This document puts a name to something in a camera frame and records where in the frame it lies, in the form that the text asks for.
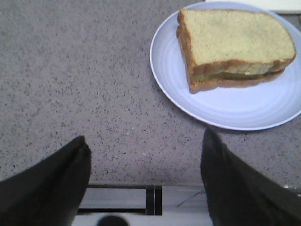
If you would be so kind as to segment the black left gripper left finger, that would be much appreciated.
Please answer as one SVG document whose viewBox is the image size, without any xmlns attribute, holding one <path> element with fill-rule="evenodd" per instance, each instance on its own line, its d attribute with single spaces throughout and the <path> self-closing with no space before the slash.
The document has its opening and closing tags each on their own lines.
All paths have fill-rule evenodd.
<svg viewBox="0 0 301 226">
<path fill-rule="evenodd" d="M 91 150 L 83 136 L 0 183 L 2 226 L 70 226 L 91 173 Z"/>
</svg>

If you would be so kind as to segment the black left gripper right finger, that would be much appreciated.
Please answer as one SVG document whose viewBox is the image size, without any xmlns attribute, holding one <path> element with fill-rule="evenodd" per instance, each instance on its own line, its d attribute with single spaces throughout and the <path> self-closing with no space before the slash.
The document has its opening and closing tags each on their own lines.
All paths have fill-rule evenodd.
<svg viewBox="0 0 301 226">
<path fill-rule="evenodd" d="M 299 226 L 301 199 L 250 167 L 207 128 L 201 177 L 215 226 Z"/>
</svg>

